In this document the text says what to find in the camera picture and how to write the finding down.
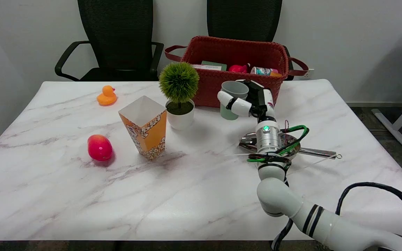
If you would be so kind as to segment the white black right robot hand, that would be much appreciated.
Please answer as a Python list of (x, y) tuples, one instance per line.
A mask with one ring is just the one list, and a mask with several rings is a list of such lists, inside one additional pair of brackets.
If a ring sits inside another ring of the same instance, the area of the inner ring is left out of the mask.
[(271, 90), (255, 81), (225, 81), (217, 93), (217, 99), (220, 102), (220, 115), (226, 120), (253, 116), (258, 123), (276, 121)]

